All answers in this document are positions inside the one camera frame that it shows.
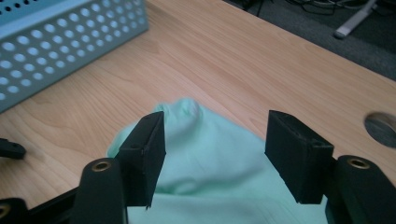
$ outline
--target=wooden desk surface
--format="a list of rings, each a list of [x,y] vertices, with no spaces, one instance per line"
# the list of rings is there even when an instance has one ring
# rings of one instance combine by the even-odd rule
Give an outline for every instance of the wooden desk surface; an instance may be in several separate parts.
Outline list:
[[[396,150],[365,131],[396,114],[396,83],[220,0],[148,0],[150,29],[0,115],[27,148],[0,158],[0,198],[29,207],[78,185],[122,127],[159,102],[191,97],[265,138],[268,110],[290,113],[396,183]]]

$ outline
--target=light blue metal basket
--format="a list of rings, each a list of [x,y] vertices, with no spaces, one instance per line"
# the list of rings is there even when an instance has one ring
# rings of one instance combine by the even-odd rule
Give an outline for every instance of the light blue metal basket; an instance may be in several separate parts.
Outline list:
[[[143,0],[0,1],[0,113],[148,28]]]

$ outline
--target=fabric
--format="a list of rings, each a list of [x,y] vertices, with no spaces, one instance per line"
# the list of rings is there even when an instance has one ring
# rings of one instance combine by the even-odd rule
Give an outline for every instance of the fabric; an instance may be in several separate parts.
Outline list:
[[[257,135],[192,99],[157,111],[164,112],[167,154],[152,207],[128,208],[130,223],[327,223],[326,200],[297,204]],[[115,137],[108,157],[135,125]]]

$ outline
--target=gray carpet floor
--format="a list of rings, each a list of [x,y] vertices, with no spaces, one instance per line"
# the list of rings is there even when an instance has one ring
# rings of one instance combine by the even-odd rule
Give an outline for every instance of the gray carpet floor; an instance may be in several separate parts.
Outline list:
[[[225,2],[242,8],[240,1]],[[255,15],[258,9],[257,3],[248,12]],[[309,5],[306,9],[318,13],[332,12]],[[265,0],[259,17],[396,81],[396,13],[393,6],[379,7],[345,39],[333,37],[334,31],[356,12],[357,9],[338,8],[333,15],[318,15],[286,0]]]

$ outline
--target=wooden table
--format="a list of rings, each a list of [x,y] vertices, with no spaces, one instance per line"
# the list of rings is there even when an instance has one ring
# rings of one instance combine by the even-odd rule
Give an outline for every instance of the wooden table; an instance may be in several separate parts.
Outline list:
[[[78,185],[122,127],[160,102],[191,97],[265,138],[268,110],[290,113],[396,183],[396,150],[363,120],[396,114],[396,83],[220,0],[148,0],[150,29],[0,115],[27,148],[0,159],[0,198],[29,207]]]

